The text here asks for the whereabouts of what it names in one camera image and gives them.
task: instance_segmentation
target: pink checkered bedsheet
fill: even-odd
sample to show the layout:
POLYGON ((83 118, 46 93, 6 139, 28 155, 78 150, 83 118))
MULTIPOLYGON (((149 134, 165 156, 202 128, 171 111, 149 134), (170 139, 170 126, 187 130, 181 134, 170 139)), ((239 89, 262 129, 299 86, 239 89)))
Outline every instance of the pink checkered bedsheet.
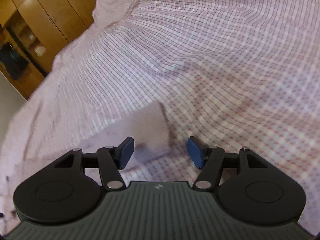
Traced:
POLYGON ((303 186, 299 223, 320 230, 320 0, 97 0, 94 18, 11 122, 4 199, 6 176, 32 174, 21 163, 35 172, 158 101, 171 152, 126 181, 195 179, 191 135, 229 152, 249 145, 303 186))

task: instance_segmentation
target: dark clothing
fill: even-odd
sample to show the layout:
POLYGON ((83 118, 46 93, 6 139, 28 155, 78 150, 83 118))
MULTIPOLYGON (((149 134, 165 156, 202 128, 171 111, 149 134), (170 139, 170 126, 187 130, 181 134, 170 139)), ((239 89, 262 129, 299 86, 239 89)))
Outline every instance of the dark clothing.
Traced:
POLYGON ((0 62, 13 80, 18 80, 29 64, 8 42, 0 49, 0 62))

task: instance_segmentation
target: wooden wardrobe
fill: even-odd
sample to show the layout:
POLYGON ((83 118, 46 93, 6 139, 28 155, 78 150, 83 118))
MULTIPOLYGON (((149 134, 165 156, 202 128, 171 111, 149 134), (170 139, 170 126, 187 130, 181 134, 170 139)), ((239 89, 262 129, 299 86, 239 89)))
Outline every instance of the wooden wardrobe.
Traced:
POLYGON ((9 42, 29 62, 26 73, 10 80, 28 98, 51 71, 57 53, 93 23, 96 0, 0 0, 2 43, 9 42))

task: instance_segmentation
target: logo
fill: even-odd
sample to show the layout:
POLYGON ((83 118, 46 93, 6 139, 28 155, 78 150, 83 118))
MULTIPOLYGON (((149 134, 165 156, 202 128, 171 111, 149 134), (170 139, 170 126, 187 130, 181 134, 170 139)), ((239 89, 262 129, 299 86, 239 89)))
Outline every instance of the logo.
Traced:
POLYGON ((163 186, 162 186, 161 184, 158 184, 158 185, 155 186, 155 188, 156 188, 156 189, 162 189, 163 186))

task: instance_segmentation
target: metal pin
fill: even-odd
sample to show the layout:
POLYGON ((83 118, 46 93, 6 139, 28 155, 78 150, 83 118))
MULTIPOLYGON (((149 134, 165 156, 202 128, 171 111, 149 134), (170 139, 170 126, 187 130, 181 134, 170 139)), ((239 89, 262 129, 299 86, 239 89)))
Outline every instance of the metal pin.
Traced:
POLYGON ((206 180, 200 180, 196 182, 196 187, 199 189, 206 189, 211 187, 211 183, 206 180))
POLYGON ((111 189, 119 189, 123 187, 123 183, 119 180, 112 180, 108 182, 107 186, 111 189))
POLYGON ((244 151, 249 151, 250 147, 249 146, 242 146, 241 149, 244 150, 244 151))

